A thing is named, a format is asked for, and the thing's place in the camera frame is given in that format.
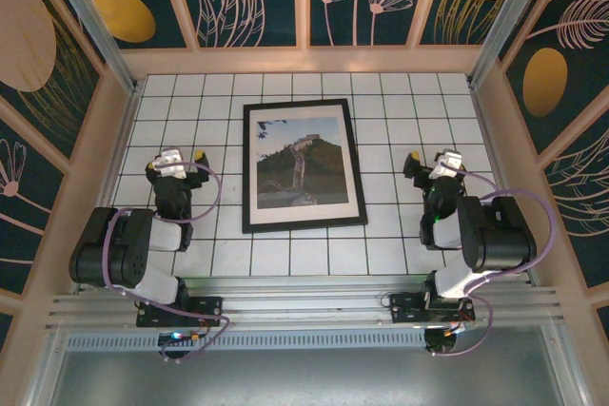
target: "yellow oval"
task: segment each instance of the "yellow oval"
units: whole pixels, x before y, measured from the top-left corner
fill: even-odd
[[[538,50],[524,71],[524,106],[536,118],[552,112],[567,86],[567,62],[553,48]]]
[[[55,67],[52,17],[42,0],[0,0],[0,81],[24,92],[45,85]]]
[[[113,37],[130,43],[149,40],[156,31],[154,16],[141,0],[93,0]]]

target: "picture frame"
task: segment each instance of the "picture frame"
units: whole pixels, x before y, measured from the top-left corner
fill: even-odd
[[[243,232],[365,225],[346,99],[244,106]]]

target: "ventilation grille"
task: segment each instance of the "ventilation grille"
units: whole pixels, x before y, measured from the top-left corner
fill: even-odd
[[[68,341],[71,352],[158,351],[159,334],[80,334]],[[183,341],[167,348],[183,351],[202,341]],[[208,350],[338,349],[361,347],[423,347],[423,330],[332,330],[299,332],[230,332],[220,336]]]

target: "white tiled floor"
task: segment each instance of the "white tiled floor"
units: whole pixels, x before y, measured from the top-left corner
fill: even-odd
[[[346,98],[355,119],[369,224],[305,231],[241,233],[243,105]],[[146,164],[162,145],[191,157],[203,149],[222,175],[221,206],[194,225],[186,253],[155,254],[154,264],[185,278],[426,274],[454,252],[427,251],[418,240],[421,191],[403,177],[419,151],[426,164],[446,147],[470,171],[492,179],[467,83],[460,74],[299,73],[152,75],[115,194],[117,206],[153,203]],[[487,184],[465,179],[468,193]],[[193,213],[213,202],[214,183],[193,191]]]

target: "black mounting plate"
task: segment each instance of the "black mounting plate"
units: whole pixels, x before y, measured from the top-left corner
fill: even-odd
[[[201,322],[196,318],[178,316],[151,304],[145,304],[143,301],[140,301],[137,308],[135,326],[138,328],[198,328],[201,326]],[[222,315],[222,297],[190,297],[187,300],[186,309],[189,313],[220,316]],[[219,320],[208,319],[206,322],[210,327],[220,326]]]
[[[476,320],[472,300],[434,302],[428,309],[425,309],[424,297],[421,292],[402,292],[389,295],[389,311],[393,323]]]

